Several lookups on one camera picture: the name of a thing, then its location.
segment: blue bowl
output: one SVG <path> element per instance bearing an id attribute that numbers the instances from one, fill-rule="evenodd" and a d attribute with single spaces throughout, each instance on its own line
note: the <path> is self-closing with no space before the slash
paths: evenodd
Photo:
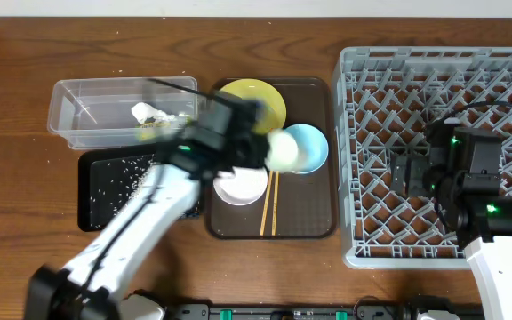
<path id="1" fill-rule="evenodd" d="M 329 145 L 317 128 L 309 124 L 294 124 L 285 131 L 293 136 L 300 151 L 297 170 L 292 171 L 293 173 L 312 173 L 324 165 L 329 154 Z"/>

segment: green indicator light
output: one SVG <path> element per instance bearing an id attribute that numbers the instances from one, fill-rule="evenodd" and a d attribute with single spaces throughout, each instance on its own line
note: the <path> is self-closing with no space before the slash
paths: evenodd
<path id="1" fill-rule="evenodd" d="M 499 209 L 497 209 L 496 206 L 494 206 L 493 204 L 488 204 L 487 205 L 487 212 L 488 213 L 494 213 L 494 212 L 497 212 Z"/>

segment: yellow bowl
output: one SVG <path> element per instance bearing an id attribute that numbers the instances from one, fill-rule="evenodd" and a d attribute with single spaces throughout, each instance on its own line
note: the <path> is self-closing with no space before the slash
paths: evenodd
<path id="1" fill-rule="evenodd" d="M 253 131 L 265 134 L 272 129 L 284 127 L 285 102 L 280 92 L 272 85 L 256 79 L 241 79 L 231 82 L 220 89 L 242 99 L 260 100 L 264 104 L 262 118 L 254 125 Z"/>

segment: brown table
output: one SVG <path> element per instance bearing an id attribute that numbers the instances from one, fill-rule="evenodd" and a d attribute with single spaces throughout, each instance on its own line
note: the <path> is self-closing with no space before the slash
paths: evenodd
<path id="1" fill-rule="evenodd" d="M 76 226 L 80 152 L 46 130 L 61 79 L 319 76 L 341 49 L 373 45 L 512 46 L 512 20 L 0 19 L 0 319 L 21 315 L 28 279 L 60 268 L 97 235 Z M 322 241 L 219 241 L 179 221 L 131 289 L 213 303 L 352 305 L 371 294 L 479 302 L 469 271 L 352 270 L 340 236 Z"/>

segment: wooden chopsticks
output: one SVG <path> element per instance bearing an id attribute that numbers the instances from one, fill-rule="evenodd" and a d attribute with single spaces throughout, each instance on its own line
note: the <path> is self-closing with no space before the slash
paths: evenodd
<path id="1" fill-rule="evenodd" d="M 264 200 L 264 211 L 262 212 L 262 223 L 260 225 L 260 235 L 264 236 L 266 228 L 266 218 L 268 216 L 268 201 L 270 199 L 270 186 L 272 184 L 272 176 L 276 175 L 276 184 L 274 185 L 274 206 L 272 209 L 272 236 L 276 235 L 276 216 L 277 216 L 277 190 L 280 183 L 280 172 L 270 172 L 268 176 L 268 186 L 266 187 L 266 199 Z"/>

